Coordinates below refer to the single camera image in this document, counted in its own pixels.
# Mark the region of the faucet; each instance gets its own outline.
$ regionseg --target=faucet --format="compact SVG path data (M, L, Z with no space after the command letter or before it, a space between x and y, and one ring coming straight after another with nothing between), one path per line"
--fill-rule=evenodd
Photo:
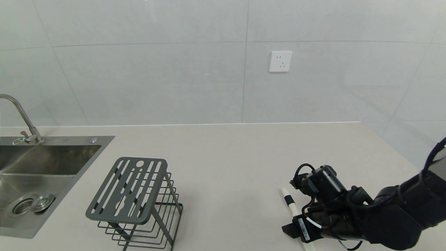
M19 111L20 115L22 116L23 120L25 120L26 125L29 128L29 131L31 133L30 136L27 135L25 131L21 131L20 134L25 136L25 142L32 143L33 141L37 144L42 143L45 139L40 135L37 128L33 125L31 120L29 119L28 115L26 115L25 110L23 110L22 105L19 103L17 99L15 99L13 96L8 94L1 94L0 93L0 99L7 99L11 101Z

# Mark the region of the sink drain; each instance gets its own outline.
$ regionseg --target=sink drain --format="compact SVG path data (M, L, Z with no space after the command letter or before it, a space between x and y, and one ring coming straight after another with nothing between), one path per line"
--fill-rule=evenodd
M11 203L10 210L8 210L9 217L17 217L19 215L25 214L31 209L34 201L37 199L37 195L28 194L22 196L20 199Z
M12 209L11 213L12 214L26 213L29 210L29 208L31 207L31 205L33 204L33 202L34 202L34 200L31 198L22 200Z

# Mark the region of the sink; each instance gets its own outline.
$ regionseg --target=sink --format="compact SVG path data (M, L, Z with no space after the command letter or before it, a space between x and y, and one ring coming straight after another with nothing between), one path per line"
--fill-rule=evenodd
M0 235L33 238L113 138L46 137L39 145L13 145L17 137L1 137Z

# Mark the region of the black band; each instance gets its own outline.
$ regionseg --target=black band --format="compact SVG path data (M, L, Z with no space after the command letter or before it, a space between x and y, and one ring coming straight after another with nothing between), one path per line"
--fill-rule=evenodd
M285 198L285 202L286 202L287 205L290 205L291 203L294 203L293 197L291 197L291 195L287 195L284 198Z

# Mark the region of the faucet handle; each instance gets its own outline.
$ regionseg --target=faucet handle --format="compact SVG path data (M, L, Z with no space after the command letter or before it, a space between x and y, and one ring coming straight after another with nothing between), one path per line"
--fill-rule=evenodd
M20 134L22 134L25 137L25 139L29 138L28 134L25 131L21 131Z

